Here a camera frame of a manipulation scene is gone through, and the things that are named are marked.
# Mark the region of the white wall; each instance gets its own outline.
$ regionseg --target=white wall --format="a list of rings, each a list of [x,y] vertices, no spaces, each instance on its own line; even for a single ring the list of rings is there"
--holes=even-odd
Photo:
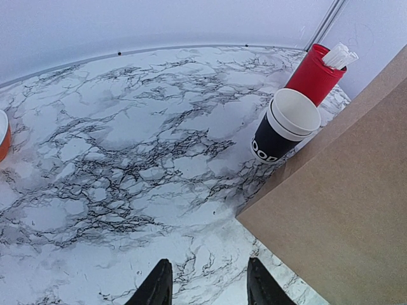
[[[3,0],[0,84],[117,51],[187,44],[304,48],[333,0]]]
[[[340,81],[354,98],[407,43],[407,0],[349,0],[322,44],[339,41],[359,56]]]

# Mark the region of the orange cup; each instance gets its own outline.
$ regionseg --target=orange cup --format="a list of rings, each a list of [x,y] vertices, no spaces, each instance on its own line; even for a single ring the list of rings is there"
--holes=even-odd
[[[11,143],[11,128],[7,114],[0,110],[0,162],[6,157]]]

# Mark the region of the straw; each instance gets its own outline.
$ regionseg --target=straw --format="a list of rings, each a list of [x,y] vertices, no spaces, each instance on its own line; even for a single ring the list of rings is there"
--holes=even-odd
[[[322,60],[328,67],[341,70],[348,64],[359,59],[355,52],[349,52],[347,46],[338,43],[331,51],[329,51]]]

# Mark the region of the marble pattern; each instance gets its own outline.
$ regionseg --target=marble pattern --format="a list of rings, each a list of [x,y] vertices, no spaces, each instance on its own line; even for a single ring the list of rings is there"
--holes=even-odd
[[[0,303],[124,304],[168,258],[174,305],[247,304],[258,256],[298,304],[326,304],[234,218],[278,167],[255,162],[250,140],[303,56],[158,50],[0,89],[13,130],[0,163]],[[336,87],[322,126],[348,103]]]

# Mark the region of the stacked cups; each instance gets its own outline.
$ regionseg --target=stacked cups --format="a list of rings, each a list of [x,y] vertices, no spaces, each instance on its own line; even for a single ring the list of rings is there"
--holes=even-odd
[[[278,90],[252,139],[251,151],[262,163],[272,164],[283,157],[321,125],[321,116],[304,94]]]

